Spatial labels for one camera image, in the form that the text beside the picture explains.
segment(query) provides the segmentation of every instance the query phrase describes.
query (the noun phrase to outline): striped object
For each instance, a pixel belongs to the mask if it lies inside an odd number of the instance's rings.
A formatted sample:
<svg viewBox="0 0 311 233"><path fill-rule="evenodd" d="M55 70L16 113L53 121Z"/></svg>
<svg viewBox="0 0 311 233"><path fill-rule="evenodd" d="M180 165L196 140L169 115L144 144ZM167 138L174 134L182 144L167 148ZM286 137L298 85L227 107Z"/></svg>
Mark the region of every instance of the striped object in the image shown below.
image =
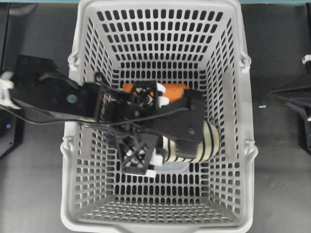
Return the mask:
<svg viewBox="0 0 311 233"><path fill-rule="evenodd" d="M195 159L184 159L176 155L176 144L174 141L163 137L163 149L167 153L165 162L183 162L183 163L197 163L206 161L214 156L219 149L219 134L216 127L207 121L203 124L203 140L197 147L197 155Z"/></svg>

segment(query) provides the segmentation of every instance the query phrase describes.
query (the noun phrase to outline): dark gray table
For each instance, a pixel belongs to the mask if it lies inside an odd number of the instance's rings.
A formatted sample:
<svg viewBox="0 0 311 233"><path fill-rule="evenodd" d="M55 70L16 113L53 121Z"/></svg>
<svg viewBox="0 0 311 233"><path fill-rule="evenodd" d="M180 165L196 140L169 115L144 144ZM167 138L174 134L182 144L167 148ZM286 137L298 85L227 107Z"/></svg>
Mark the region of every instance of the dark gray table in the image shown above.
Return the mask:
<svg viewBox="0 0 311 233"><path fill-rule="evenodd" d="M311 156L299 143L297 115L266 93L304 74L301 58L311 49L304 6L244 5L255 140L255 211L252 233L310 232ZM68 72L77 6L40 4L10 10L4 67L17 54L50 57ZM0 158L0 232L65 233L60 220L63 125L25 124L23 143Z"/></svg>

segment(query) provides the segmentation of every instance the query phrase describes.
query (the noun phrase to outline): orange object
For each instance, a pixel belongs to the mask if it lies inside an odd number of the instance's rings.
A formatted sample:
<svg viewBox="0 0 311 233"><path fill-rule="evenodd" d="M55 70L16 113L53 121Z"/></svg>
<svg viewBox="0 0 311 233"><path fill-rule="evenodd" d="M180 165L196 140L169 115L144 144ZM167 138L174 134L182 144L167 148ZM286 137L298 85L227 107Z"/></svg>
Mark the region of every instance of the orange object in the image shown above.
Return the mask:
<svg viewBox="0 0 311 233"><path fill-rule="evenodd" d="M162 85L165 86L166 88L166 91L165 93L163 93L163 96L169 98L170 103L182 98L184 95L184 90L190 89L187 85L183 83L176 83L176 84L165 83ZM123 85L123 91L129 93L132 90L133 86L134 86L133 83L125 83Z"/></svg>

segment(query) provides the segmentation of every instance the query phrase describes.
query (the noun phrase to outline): small blue object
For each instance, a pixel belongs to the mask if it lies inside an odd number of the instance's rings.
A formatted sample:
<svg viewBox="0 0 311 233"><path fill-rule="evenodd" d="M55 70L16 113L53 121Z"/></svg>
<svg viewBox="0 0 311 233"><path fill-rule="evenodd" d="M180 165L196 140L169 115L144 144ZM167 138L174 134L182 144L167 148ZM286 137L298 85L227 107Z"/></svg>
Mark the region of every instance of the small blue object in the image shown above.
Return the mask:
<svg viewBox="0 0 311 233"><path fill-rule="evenodd" d="M69 94L67 95L67 101L69 103L76 103L78 101L78 97L76 95Z"/></svg>

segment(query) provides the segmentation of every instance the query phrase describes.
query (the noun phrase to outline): gray plastic basket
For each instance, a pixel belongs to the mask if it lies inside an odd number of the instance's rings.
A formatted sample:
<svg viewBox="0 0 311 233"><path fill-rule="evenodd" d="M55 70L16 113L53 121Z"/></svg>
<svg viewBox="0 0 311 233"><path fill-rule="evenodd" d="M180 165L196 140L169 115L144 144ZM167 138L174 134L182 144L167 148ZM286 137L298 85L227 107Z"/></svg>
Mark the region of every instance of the gray plastic basket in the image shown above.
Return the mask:
<svg viewBox="0 0 311 233"><path fill-rule="evenodd" d="M246 232L258 153L250 62L234 0L81 1L70 78L94 82L99 70L118 88L137 80L186 83L203 92L221 148L207 162L136 177L121 173L105 132L66 123L63 223L105 233Z"/></svg>

